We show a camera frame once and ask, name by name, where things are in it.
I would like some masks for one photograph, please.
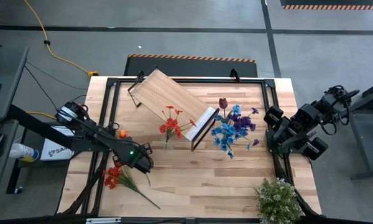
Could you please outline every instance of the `dark red tulip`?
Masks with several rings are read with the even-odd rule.
[[[220,98],[218,104],[221,109],[226,109],[228,107],[228,102],[226,101],[226,98]]]

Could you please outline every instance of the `desk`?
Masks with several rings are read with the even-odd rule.
[[[85,104],[89,107],[90,117],[97,122],[106,79],[92,77],[86,97]],[[284,115],[293,115],[297,105],[291,79],[278,78],[275,84]],[[259,139],[260,144],[250,151],[244,146],[234,147],[235,158],[231,160],[213,145],[213,137],[210,135],[204,138],[194,152],[190,151],[190,143],[186,139],[175,140],[173,151],[163,151],[158,125],[162,121],[145,106],[134,106],[131,97],[127,95],[130,85],[121,85],[115,122],[135,141],[151,143],[154,150],[151,156],[155,162],[149,174],[151,187],[146,176],[138,170],[131,170],[131,174],[139,189],[162,209],[159,210],[124,187],[114,190],[104,187],[99,216],[256,218],[254,187],[258,187],[264,177],[275,175],[265,142],[267,125],[263,120],[265,113],[260,86],[243,83],[181,84],[209,106],[218,107],[218,99],[225,97],[229,106],[240,104],[242,114],[249,114],[251,107],[260,111],[252,116],[257,125],[256,131],[248,135],[251,139]],[[108,108],[111,107],[112,97],[113,91]],[[58,212],[66,210],[85,186],[91,155],[90,152],[82,152],[70,161]],[[311,208],[321,213],[310,163],[298,154],[292,154],[290,162],[296,188]]]

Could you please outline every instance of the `flower bouquet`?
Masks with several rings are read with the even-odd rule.
[[[196,124],[193,120],[190,119],[189,123],[179,126],[177,118],[178,115],[182,113],[182,111],[175,109],[174,106],[166,106],[166,108],[168,108],[168,118],[164,111],[162,111],[167,121],[165,124],[162,124],[159,127],[159,130],[160,133],[165,135],[163,140],[164,148],[169,149],[171,146],[168,145],[168,142],[174,135],[177,135],[177,138],[180,139],[182,131],[191,128],[192,126],[196,127]],[[172,118],[172,109],[174,109],[174,112],[176,114],[175,119]]]
[[[106,170],[103,171],[103,176],[107,176],[104,182],[105,186],[109,186],[109,189],[114,189],[117,185],[121,185],[124,187],[127,187],[128,189],[134,191],[135,193],[138,193],[139,195],[143,196],[146,200],[148,200],[150,203],[155,205],[158,209],[160,209],[159,206],[157,206],[153,201],[151,201],[149,198],[147,198],[137,187],[137,185],[134,183],[134,180],[132,179],[132,176],[129,172],[128,167],[111,167],[106,172]]]
[[[258,139],[251,141],[246,138],[249,130],[256,130],[256,124],[251,122],[250,116],[258,114],[257,109],[252,108],[252,112],[248,116],[242,116],[241,107],[235,105],[228,115],[226,115],[225,109],[228,107],[228,102],[225,98],[219,99],[219,107],[224,110],[224,116],[217,115],[215,118],[216,121],[221,121],[221,126],[211,130],[211,135],[214,136],[214,145],[218,146],[222,151],[227,152],[231,159],[234,157],[232,145],[238,145],[235,143],[237,140],[241,138],[248,140],[249,143],[246,144],[247,150],[250,150],[250,146],[258,145]]]

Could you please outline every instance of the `yellow cable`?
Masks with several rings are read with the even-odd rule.
[[[36,112],[36,111],[26,111],[26,113],[29,113],[29,114],[38,114],[38,115],[43,115],[43,116],[46,116],[48,118],[51,118],[51,119],[54,119],[56,120],[56,118],[52,115],[49,115],[49,114],[46,114],[46,113],[43,113],[43,112]]]
[[[42,27],[42,30],[43,30],[43,33],[44,33],[45,40],[48,41],[47,33],[45,32],[45,29],[44,29],[44,26],[43,26],[43,24],[42,24],[42,21],[40,20],[39,16],[38,16],[37,13],[34,11],[34,9],[32,8],[32,6],[30,6],[30,4],[27,2],[27,0],[24,0],[24,1],[25,1],[25,3],[29,6],[29,9],[33,12],[33,14],[35,14],[35,17],[36,17],[36,19],[38,20],[38,22],[39,22],[39,24],[40,24],[40,27]],[[90,76],[90,77],[92,77],[93,75],[98,75],[98,72],[97,72],[97,71],[93,71],[93,72],[92,72],[92,71],[87,71],[87,70],[85,70],[84,68],[82,68],[81,66],[77,65],[75,62],[71,62],[71,61],[69,61],[69,60],[67,60],[67,59],[64,59],[64,58],[61,58],[61,57],[59,57],[59,56],[56,56],[56,55],[51,51],[51,48],[50,48],[49,44],[46,44],[46,46],[47,46],[48,51],[50,52],[50,54],[51,54],[53,57],[55,57],[55,58],[57,58],[57,59],[59,59],[59,60],[63,60],[64,62],[68,62],[68,63],[71,64],[71,65],[74,65],[75,67],[77,67],[77,68],[81,69],[82,71],[84,71],[85,73],[87,73],[87,75]]]

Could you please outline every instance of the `blue artificial flower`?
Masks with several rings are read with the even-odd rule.
[[[236,131],[234,129],[234,126],[232,126],[230,124],[222,124],[221,127],[224,129],[226,134],[233,135],[233,134],[236,133]]]
[[[260,143],[260,141],[258,139],[255,139],[254,142],[253,142],[253,146],[256,146]]]
[[[214,137],[214,145],[220,146],[221,145],[221,140],[219,137]]]
[[[241,128],[241,130],[239,131],[239,134],[242,137],[246,137],[249,133],[247,133],[247,129],[246,128]]]
[[[242,113],[241,106],[239,106],[239,105],[233,106],[232,107],[232,113],[241,114]]]
[[[226,145],[221,145],[220,148],[221,148],[222,151],[226,152]]]
[[[249,127],[250,127],[251,131],[255,131],[256,130],[256,124],[250,123]]]
[[[242,136],[239,133],[236,133],[234,137],[235,137],[235,140],[239,140]]]
[[[252,114],[257,114],[259,113],[259,110],[255,109],[255,108],[251,108],[253,110]]]
[[[230,156],[231,159],[234,158],[234,154],[232,153],[232,151],[228,151],[228,155]]]
[[[224,119],[224,118],[221,115],[217,115],[216,118],[215,118],[216,121],[220,121],[222,119]]]
[[[225,145],[226,146],[227,142],[228,142],[227,138],[222,138],[221,145]]]
[[[221,134],[223,132],[222,127],[216,127],[211,130],[211,135],[215,136],[217,134]]]
[[[234,139],[232,137],[228,137],[226,140],[226,144],[234,144]]]

